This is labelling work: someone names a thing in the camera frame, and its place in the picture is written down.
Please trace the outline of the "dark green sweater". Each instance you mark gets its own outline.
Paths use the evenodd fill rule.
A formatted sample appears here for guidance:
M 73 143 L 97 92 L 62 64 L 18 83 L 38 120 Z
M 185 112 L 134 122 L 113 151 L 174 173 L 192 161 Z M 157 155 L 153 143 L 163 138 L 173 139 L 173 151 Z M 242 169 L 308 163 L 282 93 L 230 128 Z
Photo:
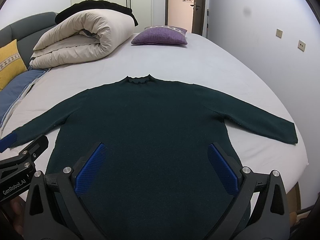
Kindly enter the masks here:
M 84 90 L 16 129 L 15 146 L 59 128 L 47 172 L 96 142 L 107 156 L 82 201 L 110 239 L 203 239 L 232 200 L 207 155 L 237 158 L 225 122 L 286 144 L 293 123 L 203 86 L 130 78 Z

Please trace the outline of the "blue pillow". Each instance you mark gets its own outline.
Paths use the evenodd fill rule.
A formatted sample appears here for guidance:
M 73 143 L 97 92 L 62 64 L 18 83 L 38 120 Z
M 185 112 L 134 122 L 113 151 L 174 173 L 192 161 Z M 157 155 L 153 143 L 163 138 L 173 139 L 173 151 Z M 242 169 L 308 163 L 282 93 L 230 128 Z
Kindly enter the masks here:
M 48 70 L 28 70 L 13 78 L 1 91 L 1 134 L 17 105 L 46 72 Z

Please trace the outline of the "yellow embroidered cushion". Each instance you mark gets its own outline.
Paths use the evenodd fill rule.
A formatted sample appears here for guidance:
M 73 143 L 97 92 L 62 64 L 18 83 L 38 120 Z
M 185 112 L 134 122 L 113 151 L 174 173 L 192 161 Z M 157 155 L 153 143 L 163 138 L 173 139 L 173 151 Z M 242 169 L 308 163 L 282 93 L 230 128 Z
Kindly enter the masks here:
M 13 78 L 27 71 L 18 52 L 17 40 L 11 41 L 0 49 L 0 61 L 0 90 L 3 90 Z

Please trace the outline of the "grey upholstered headboard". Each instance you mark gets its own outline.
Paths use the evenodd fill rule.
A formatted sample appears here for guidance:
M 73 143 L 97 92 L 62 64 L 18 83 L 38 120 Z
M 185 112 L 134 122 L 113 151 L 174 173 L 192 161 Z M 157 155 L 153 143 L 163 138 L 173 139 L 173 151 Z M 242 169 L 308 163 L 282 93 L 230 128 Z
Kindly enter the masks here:
M 25 66 L 29 68 L 33 48 L 45 32 L 56 26 L 55 17 L 55 12 L 44 12 L 7 25 L 0 31 L 1 47 L 17 40 L 18 52 Z

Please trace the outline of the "rolled beige duvet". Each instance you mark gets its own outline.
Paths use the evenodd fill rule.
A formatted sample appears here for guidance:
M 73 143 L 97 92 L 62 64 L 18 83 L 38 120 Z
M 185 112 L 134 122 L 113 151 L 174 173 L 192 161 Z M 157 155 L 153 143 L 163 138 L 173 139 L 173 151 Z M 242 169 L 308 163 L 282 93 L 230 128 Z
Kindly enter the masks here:
M 115 10 L 77 12 L 40 37 L 30 66 L 46 69 L 105 58 L 130 38 L 134 29 L 133 18 Z

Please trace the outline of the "black garment behind duvet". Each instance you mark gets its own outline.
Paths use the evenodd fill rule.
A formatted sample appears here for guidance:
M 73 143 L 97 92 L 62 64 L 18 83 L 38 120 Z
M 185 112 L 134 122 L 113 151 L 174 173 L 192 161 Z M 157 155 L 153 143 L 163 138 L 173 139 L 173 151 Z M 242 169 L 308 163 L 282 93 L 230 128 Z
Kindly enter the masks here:
M 112 3 L 105 0 L 98 0 L 98 1 L 87 0 L 87 1 L 82 1 L 80 3 L 75 3 L 74 5 L 58 13 L 55 17 L 55 23 L 59 24 L 77 12 L 84 11 L 84 10 L 91 10 L 91 9 L 109 9 L 109 10 L 121 12 L 125 15 L 131 16 L 135 23 L 135 27 L 138 26 L 138 21 L 133 15 L 132 9 L 119 5 L 117 3 Z

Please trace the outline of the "white bed sheet mattress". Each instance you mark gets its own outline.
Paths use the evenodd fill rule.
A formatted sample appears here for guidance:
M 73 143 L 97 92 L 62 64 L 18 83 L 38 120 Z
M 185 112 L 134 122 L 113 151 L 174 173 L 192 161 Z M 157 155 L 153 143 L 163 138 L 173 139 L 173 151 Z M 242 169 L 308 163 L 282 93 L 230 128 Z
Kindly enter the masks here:
M 267 84 L 227 51 L 195 34 L 188 34 L 187 42 L 180 47 L 133 46 L 126 41 L 104 59 L 49 70 L 15 107 L 1 136 L 83 90 L 147 75 L 218 90 L 283 119 L 292 119 Z M 226 128 L 243 165 L 257 173 L 277 170 L 286 191 L 295 187 L 308 165 L 303 139 L 289 145 L 255 135 L 232 122 L 227 122 Z

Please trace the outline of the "purple cushion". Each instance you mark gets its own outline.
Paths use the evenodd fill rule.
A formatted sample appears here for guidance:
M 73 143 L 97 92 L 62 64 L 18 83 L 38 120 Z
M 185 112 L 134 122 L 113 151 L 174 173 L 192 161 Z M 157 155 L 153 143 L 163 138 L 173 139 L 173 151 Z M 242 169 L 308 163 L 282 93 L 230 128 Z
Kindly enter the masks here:
M 186 29 L 168 25 L 150 26 L 139 33 L 132 41 L 133 45 L 172 44 L 187 45 Z

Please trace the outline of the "dark brown door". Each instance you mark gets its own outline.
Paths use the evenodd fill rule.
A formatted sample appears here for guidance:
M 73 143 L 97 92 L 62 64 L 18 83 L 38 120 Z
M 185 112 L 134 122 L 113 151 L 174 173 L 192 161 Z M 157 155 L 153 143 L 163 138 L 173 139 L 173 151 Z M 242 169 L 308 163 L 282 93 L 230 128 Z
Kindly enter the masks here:
M 194 0 L 193 7 L 193 23 L 191 32 L 193 34 L 202 35 L 206 0 Z

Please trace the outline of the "wall socket plate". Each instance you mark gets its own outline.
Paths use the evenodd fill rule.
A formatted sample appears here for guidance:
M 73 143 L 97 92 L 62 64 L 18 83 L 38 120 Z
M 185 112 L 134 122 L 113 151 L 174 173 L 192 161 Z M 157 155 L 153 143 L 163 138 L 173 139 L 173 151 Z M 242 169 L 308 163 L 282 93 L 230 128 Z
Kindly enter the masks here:
M 303 41 L 301 41 L 301 40 L 298 41 L 298 46 L 297 47 L 298 47 L 299 50 L 305 51 L 305 46 L 306 46 L 306 44 Z
M 277 30 L 276 30 L 276 37 L 282 38 L 282 35 L 283 35 L 283 31 L 280 30 L 280 29 L 277 29 Z

